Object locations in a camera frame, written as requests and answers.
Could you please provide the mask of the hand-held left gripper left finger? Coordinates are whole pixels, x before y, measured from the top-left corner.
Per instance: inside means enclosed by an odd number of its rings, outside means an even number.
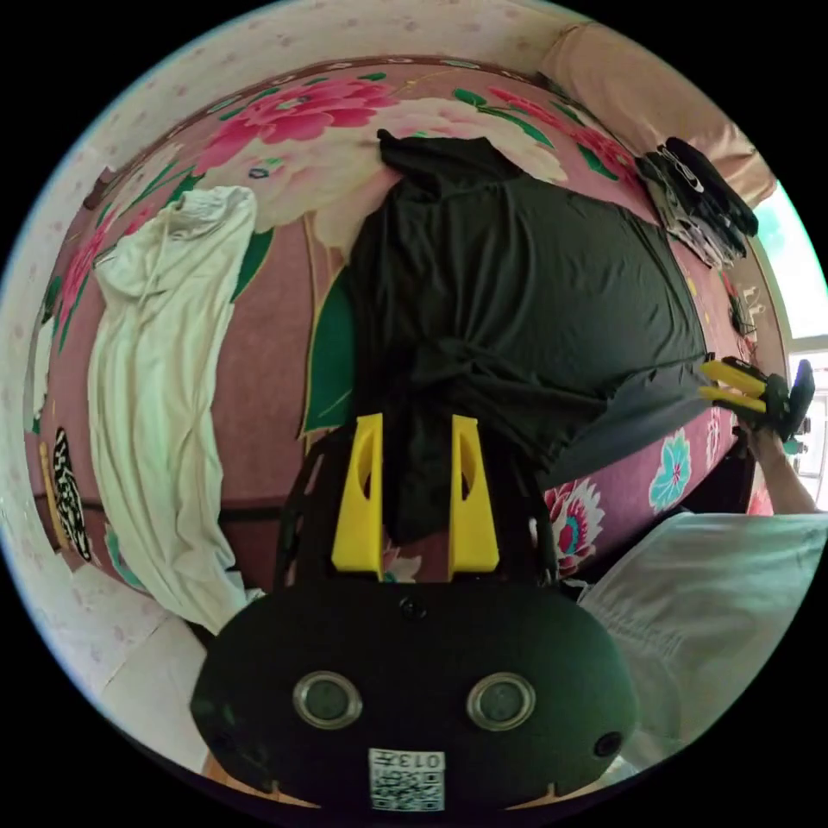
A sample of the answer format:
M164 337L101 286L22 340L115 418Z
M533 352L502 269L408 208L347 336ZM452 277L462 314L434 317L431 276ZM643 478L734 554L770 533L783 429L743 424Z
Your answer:
M383 578L383 416L358 417L331 561L338 574Z

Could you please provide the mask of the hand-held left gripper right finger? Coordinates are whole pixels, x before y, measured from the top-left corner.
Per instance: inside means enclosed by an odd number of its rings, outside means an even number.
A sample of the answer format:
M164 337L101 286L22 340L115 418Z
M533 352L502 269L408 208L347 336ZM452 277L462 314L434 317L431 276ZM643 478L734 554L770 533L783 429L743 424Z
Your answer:
M499 565L478 422L452 416L448 577L489 575Z

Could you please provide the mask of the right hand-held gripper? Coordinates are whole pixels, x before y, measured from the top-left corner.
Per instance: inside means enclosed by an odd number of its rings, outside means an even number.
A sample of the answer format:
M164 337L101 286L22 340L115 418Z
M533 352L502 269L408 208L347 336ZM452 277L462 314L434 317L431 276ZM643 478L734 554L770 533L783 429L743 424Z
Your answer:
M790 414L790 395L780 375L765 374L735 356L706 361L700 370L712 383L739 392L702 386L699 395L710 405L730 411L754 428L765 427L775 432L785 430Z

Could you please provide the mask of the person's right hand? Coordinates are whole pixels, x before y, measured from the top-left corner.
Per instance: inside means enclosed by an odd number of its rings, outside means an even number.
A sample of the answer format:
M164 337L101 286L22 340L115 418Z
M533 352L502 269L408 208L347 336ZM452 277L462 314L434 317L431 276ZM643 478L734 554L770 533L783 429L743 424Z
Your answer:
M785 456L783 442L774 431L754 428L743 418L737 420L737 425L744 432L750 453L757 462Z

